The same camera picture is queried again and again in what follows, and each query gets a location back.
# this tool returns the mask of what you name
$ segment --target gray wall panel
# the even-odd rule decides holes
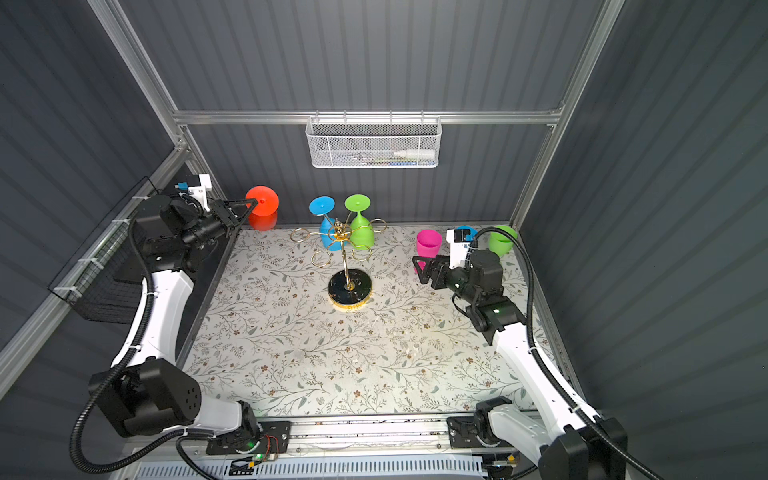
[[[523,226],[588,399],[667,478],[768,468],[766,21],[628,2]]]
[[[0,2],[0,111],[2,348],[173,145],[85,1]],[[0,401],[3,478],[91,477],[69,461],[69,432],[127,327],[65,318]],[[114,460],[122,445],[94,414],[86,455]]]
[[[195,138],[228,196],[255,185],[280,196],[279,223],[313,223],[309,202],[371,197],[369,214],[389,222],[509,218],[548,128],[448,125],[440,165],[417,169],[322,169],[311,164],[304,127],[194,125]]]
[[[183,110],[556,108],[601,2],[321,0],[123,8]]]

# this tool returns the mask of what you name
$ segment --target black round base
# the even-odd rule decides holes
[[[371,296],[372,283],[368,273],[350,268],[349,279],[354,284],[354,288],[351,290],[346,289],[344,270],[334,273],[328,282],[328,295],[330,295],[331,301],[342,308],[363,305]]]

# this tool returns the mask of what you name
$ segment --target floral table surface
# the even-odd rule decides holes
[[[350,261],[373,281],[357,310],[331,304],[327,283],[341,256],[314,267],[319,239],[242,231],[184,370],[206,394],[247,400],[259,416],[455,412],[500,395],[535,408],[517,374],[455,311],[450,291],[419,283],[410,259],[422,228],[390,227],[376,235],[370,260]],[[502,266],[505,294],[525,312],[515,256]],[[536,315],[535,337],[552,358]]]

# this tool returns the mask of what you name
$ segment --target gold metal ring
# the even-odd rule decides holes
[[[296,240],[295,238],[293,238],[293,235],[295,235],[296,233],[299,233],[299,232],[302,232],[302,237],[301,237],[300,240]],[[306,242],[310,238],[310,231],[307,230],[306,228],[297,228],[293,232],[290,233],[289,238],[291,239],[292,242],[295,242],[295,243]]]
[[[384,228],[382,228],[381,230],[377,230],[377,229],[373,228],[373,222],[381,222],[381,223],[384,223]],[[386,222],[385,222],[384,220],[380,219],[380,218],[374,218],[373,220],[371,220],[370,224],[371,224],[371,228],[373,228],[373,231],[374,231],[374,232],[376,232],[376,233],[381,233],[381,232],[383,232],[384,230],[386,230],[386,228],[387,228],[387,224],[386,224]]]
[[[328,256],[328,261],[322,264],[315,263],[315,257],[318,253],[324,253]],[[312,254],[312,265],[316,266],[317,268],[324,268],[326,266],[329,266],[331,263],[331,258],[333,257],[333,253],[330,253],[328,250],[315,250],[315,253]]]
[[[352,245],[354,247],[353,250],[352,250],[352,258],[357,260],[358,262],[365,262],[366,260],[368,260],[371,257],[371,255],[373,255],[373,250],[371,250],[371,247],[369,247],[368,245],[360,245],[359,249],[358,249],[357,245],[355,245],[354,243],[352,243]],[[357,257],[357,253],[358,252],[362,252],[364,250],[368,250],[368,256],[365,257],[365,258],[358,258]]]

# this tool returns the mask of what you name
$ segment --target green cup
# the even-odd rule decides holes
[[[515,232],[512,227],[507,225],[496,225],[496,228],[504,230],[517,240],[518,233]],[[512,250],[512,247],[512,240],[509,240],[507,237],[501,235],[500,233],[491,232],[491,238],[488,240],[488,250],[495,253],[499,257],[502,257],[504,254],[508,253],[509,250]]]

